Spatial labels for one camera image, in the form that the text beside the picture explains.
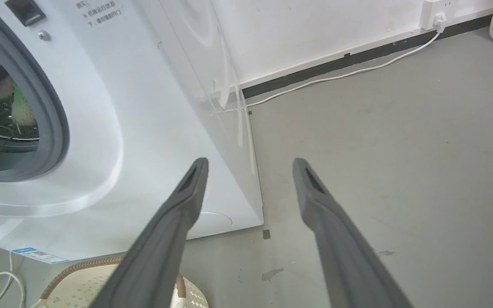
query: front-loading washing machine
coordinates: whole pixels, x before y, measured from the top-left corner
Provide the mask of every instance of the front-loading washing machine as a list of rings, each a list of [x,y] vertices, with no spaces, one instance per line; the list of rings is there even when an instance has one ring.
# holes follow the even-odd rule
[[[210,0],[0,0],[0,248],[123,252],[198,157],[210,172],[188,238],[263,224]]]

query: barcode label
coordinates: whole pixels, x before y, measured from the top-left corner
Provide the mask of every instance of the barcode label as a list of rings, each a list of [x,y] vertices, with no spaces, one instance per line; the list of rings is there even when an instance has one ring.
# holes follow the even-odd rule
[[[24,255],[26,257],[32,258],[39,260],[41,262],[49,263],[49,264],[56,264],[56,263],[62,263],[62,262],[67,262],[69,261],[68,259],[64,259],[61,257],[57,257],[55,255],[42,252],[41,250],[37,250],[35,248],[22,248],[22,249],[16,249],[13,250],[14,252]]]

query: sticker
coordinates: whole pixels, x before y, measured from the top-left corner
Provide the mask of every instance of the sticker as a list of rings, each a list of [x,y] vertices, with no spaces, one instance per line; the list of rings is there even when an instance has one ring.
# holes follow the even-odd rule
[[[36,259],[38,261],[49,263],[49,264],[56,264],[56,263],[62,263],[62,262],[69,261],[67,259],[45,253],[45,252],[42,252],[41,250],[37,250],[37,249],[31,248],[31,247],[16,249],[13,251],[18,253],[18,254],[24,255],[26,257],[30,257],[32,259]]]
[[[118,0],[76,0],[77,12],[87,27],[100,28],[123,19],[123,11]]]

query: floor stain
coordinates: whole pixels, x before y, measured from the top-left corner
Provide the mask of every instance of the floor stain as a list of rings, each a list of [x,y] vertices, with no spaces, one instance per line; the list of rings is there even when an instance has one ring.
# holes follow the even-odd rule
[[[271,281],[271,279],[274,277],[274,275],[277,275],[278,273],[284,271],[284,268],[280,269],[272,269],[271,271],[268,271],[264,274],[262,274],[262,280],[263,281]]]
[[[390,252],[389,250],[384,250],[383,252],[378,252],[376,255],[378,255],[378,257],[381,257],[383,255],[394,255],[395,253],[397,252]]]

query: black baseboard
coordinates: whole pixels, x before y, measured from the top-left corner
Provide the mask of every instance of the black baseboard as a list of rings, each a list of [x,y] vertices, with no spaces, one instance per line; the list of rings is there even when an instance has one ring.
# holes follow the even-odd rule
[[[454,35],[487,27],[490,25],[491,19],[492,19],[492,15],[488,15],[485,17],[473,19],[461,24],[447,27],[446,31],[444,31],[444,33],[440,35],[438,39],[444,39],[446,37],[451,37]],[[418,36],[396,41],[395,43],[389,43],[387,45],[376,47],[374,49],[362,51],[358,54],[354,54],[354,55],[346,54],[341,59],[323,63],[321,65],[317,65],[312,68],[306,68],[305,70],[301,70],[299,72],[288,74],[286,76],[276,78],[274,80],[260,83],[257,84],[256,86],[250,86],[249,88],[243,89],[243,93],[245,95],[245,98],[250,98],[252,96],[256,96],[262,93],[276,90],[296,82],[301,82],[309,78],[319,76],[321,74],[326,74],[327,72],[340,70],[341,68],[346,68],[354,64],[362,63],[364,61],[368,61],[375,58],[379,58],[381,56],[396,53],[397,51],[420,46],[427,43],[435,34],[436,31],[430,33],[423,33]]]

